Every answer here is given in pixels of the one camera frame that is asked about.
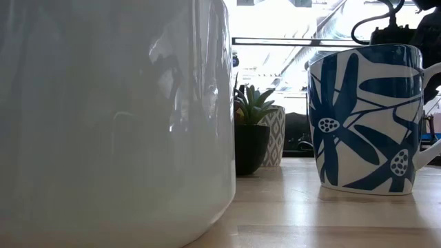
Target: white ceramic pot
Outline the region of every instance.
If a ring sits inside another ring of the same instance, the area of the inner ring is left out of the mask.
[[[218,0],[5,0],[0,247],[180,247],[235,192]]]
[[[260,121],[260,125],[270,127],[269,141],[265,158],[263,159],[263,167],[280,166],[283,157],[283,143],[285,141],[285,108],[282,106],[271,106],[271,109],[277,112],[268,114]]]

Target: wooden table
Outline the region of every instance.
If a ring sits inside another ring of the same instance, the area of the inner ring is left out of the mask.
[[[238,178],[236,197],[185,248],[441,247],[441,167],[418,172],[413,195],[369,196],[320,187],[315,162],[285,158]]]

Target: mug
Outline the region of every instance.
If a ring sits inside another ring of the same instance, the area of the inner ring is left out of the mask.
[[[405,195],[416,171],[441,153],[420,152],[423,92],[441,63],[422,69],[411,45],[373,45],[309,68],[309,122],[322,186]]]

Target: cable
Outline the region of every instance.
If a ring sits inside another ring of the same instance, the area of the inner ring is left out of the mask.
[[[355,35],[356,29],[359,26],[361,26],[362,24],[365,24],[365,23],[370,22],[370,21],[375,21],[375,20],[380,20],[380,19],[383,19],[383,18],[390,17],[389,26],[396,26],[397,25],[397,23],[396,23],[396,13],[398,13],[398,11],[400,11],[401,8],[403,7],[404,0],[400,0],[399,4],[397,5],[397,8],[395,8],[395,9],[393,8],[393,5],[390,2],[390,0],[378,0],[378,1],[381,2],[381,3],[386,4],[387,7],[389,8],[389,12],[386,13],[386,14],[382,14],[380,16],[377,16],[377,17],[371,17],[371,18],[362,20],[362,21],[358,22],[357,24],[355,24],[355,26],[352,28],[352,31],[351,31],[351,38],[353,39],[353,41],[355,41],[356,43],[358,43],[360,45],[369,45],[369,42],[361,41],[361,40],[357,39],[357,37]]]

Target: succulent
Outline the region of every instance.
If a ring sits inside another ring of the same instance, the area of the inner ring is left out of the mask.
[[[274,101],[265,102],[274,90],[267,90],[260,94],[252,85],[246,87],[247,97],[240,90],[234,89],[234,92],[237,93],[234,97],[235,123],[237,125],[257,125],[267,114],[277,111],[269,110]]]

